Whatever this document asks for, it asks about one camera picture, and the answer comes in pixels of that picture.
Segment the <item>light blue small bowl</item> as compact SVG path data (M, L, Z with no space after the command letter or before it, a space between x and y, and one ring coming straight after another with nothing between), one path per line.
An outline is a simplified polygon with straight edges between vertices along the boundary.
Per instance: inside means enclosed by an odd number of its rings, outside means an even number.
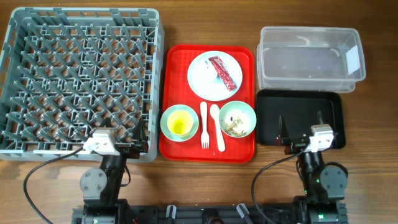
M189 132L189 134L187 136L184 136L184 137L178 137L178 136L173 135L167 127L167 118L169 117L169 115L172 112L177 111L177 110L188 111L191 114L191 116L193 117L192 130ZM184 141L189 140L196 134L198 127L199 127L198 116L197 116L196 112L191 107L189 107L187 105L173 105L173 106L167 108L163 112L162 117L160 119L160 128L161 128L162 133L164 134L164 136L167 139L174 141L174 142L184 142Z

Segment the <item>yellow plastic cup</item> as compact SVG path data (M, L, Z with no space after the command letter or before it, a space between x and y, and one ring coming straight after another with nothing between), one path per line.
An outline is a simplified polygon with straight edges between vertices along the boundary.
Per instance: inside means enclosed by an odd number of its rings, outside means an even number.
M174 111L167 118L167 127L175 136L187 136L193 127L193 117L185 110Z

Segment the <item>pale green bowl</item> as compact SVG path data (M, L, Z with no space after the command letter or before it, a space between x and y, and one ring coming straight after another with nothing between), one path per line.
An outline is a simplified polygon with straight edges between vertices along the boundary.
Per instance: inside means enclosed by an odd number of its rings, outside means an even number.
M222 106L222 108L220 109L220 127L221 127L221 120L223 119L226 112L229 110L235 110L235 109L241 110L249 116L250 121L251 121L249 131L246 135L244 135L243 137L240 137L240 138L249 136L254 131L254 128L256 127L257 118L256 118L256 113L254 112L253 108L249 104L247 104L243 101L230 101L227 104L225 104L224 106Z

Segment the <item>rice and peanut shell scraps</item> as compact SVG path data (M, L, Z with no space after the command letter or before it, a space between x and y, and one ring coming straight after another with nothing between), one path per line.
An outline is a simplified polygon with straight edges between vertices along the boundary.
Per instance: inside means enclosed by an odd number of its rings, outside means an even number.
M232 137L243 137L249 131L251 121L249 116L241 110L229 110L221 120L223 131Z

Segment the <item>white plastic fork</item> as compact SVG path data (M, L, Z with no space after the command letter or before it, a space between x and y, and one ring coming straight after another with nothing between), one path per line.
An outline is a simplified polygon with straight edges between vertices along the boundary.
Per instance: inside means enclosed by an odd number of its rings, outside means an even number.
M202 123L202 134L201 134L201 146L203 149L209 148L210 137L207 131L207 103L202 101L200 103L200 114L201 114L201 123Z

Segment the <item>red snack wrapper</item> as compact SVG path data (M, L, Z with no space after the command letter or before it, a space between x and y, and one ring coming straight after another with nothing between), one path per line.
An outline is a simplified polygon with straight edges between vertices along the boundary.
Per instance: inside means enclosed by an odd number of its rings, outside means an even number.
M226 68L226 65L222 61L222 59L219 56L214 56L210 57L208 59L211 64L214 66L218 76L221 78L223 81L224 85L226 86L226 89L228 91L233 91L237 88L235 82L231 78L228 69Z

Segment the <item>white napkin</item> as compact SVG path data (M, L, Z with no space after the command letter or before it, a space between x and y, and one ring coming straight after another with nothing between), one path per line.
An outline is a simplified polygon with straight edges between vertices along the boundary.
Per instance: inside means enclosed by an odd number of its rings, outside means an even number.
M214 82L218 76L217 71L208 59L203 59L200 62L201 65L201 77L205 82Z

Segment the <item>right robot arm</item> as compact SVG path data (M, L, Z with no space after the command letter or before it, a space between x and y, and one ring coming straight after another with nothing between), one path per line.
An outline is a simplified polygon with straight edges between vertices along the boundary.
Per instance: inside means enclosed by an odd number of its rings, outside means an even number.
M279 116L279 134L276 144L285 146L286 155L297 158L296 170L303 183L305 195L296 196L282 223L348 223L345 189L348 170L337 162L324 162L322 152L331 148L335 138L329 124L311 127L310 134L290 138L283 116Z

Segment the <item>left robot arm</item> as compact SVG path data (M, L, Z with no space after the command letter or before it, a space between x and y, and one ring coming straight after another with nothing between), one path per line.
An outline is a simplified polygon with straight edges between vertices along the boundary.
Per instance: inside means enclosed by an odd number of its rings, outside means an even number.
M72 223L137 223L137 217L126 199L119 198L124 173L129 173L126 162L138 159L148 152L149 144L145 134L144 120L141 118L133 129L133 144L120 146L106 118L83 145L84 150L102 157L98 168L86 171L80 179L84 206L74 209Z

